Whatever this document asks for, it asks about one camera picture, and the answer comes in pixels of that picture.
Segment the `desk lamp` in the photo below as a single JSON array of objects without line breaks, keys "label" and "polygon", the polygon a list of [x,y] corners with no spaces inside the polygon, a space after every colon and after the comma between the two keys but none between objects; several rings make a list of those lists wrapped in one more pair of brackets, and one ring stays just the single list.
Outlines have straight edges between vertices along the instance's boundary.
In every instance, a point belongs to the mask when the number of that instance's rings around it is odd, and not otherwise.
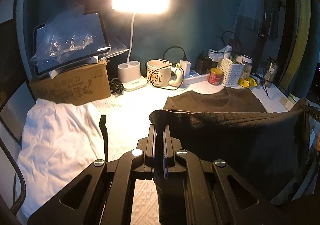
[{"label": "desk lamp", "polygon": [[132,49],[133,22],[136,13],[158,14],[167,10],[168,6],[169,0],[112,0],[112,9],[133,13],[127,62],[118,65],[118,77],[124,90],[132,91],[147,85],[147,80],[141,76],[140,62],[129,61]]}]

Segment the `white storage basket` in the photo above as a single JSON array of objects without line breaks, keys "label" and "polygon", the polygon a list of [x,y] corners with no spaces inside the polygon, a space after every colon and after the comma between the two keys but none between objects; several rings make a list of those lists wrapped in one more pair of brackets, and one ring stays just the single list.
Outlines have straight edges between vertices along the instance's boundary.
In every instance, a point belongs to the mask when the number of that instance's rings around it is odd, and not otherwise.
[{"label": "white storage basket", "polygon": [[244,64],[232,64],[229,59],[223,59],[219,67],[223,72],[221,85],[225,87],[237,86]]}]

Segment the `brown t-shirt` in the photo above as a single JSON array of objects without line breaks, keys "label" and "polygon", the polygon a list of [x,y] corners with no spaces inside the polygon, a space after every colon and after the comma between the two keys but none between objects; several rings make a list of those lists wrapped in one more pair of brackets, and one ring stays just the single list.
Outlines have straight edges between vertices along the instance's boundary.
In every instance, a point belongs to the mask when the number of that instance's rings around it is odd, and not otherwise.
[{"label": "brown t-shirt", "polygon": [[189,112],[261,112],[266,110],[250,89],[224,87],[214,94],[199,94],[188,91],[168,97],[164,108]]}]

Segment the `bundled cable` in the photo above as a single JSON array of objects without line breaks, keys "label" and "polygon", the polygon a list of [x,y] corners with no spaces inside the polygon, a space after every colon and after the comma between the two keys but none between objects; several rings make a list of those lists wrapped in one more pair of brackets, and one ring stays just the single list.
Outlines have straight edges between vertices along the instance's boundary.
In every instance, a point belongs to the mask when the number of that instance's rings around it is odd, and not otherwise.
[{"label": "bundled cable", "polygon": [[4,154],[6,155],[8,160],[10,161],[12,167],[14,168],[15,172],[17,173],[17,176],[18,176],[20,184],[21,184],[21,193],[20,193],[18,199],[16,200],[16,202],[10,208],[10,211],[13,213],[13,215],[16,215],[18,210],[20,210],[24,200],[26,199],[27,187],[26,187],[26,183],[24,181],[23,175],[22,175],[17,163],[13,159],[12,155],[10,154],[9,150],[7,149],[7,147],[5,146],[5,144],[1,138],[0,138],[0,148],[2,149],[2,151],[4,152]]},{"label": "bundled cable", "polygon": [[109,80],[109,83],[112,94],[121,95],[123,93],[124,87],[122,82],[118,78]]}]

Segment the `tablet screen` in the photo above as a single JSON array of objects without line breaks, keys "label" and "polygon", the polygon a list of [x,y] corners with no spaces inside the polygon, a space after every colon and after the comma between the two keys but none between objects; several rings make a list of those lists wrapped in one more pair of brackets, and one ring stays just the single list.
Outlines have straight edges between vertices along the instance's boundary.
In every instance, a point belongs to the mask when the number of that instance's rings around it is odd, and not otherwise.
[{"label": "tablet screen", "polygon": [[[69,57],[63,60],[62,64],[60,64],[55,57],[49,60],[38,60],[37,72],[39,74],[43,74],[55,68],[68,65],[68,63],[71,63],[71,61],[78,61],[110,51],[110,45],[108,44],[104,28],[102,28],[103,26],[99,14],[97,12],[85,13],[80,20],[82,20],[81,24],[86,25],[88,31],[92,34],[93,43],[89,44],[82,50],[74,51]],[[40,46],[44,39],[44,26],[45,25],[41,25],[35,30],[36,49]]]}]

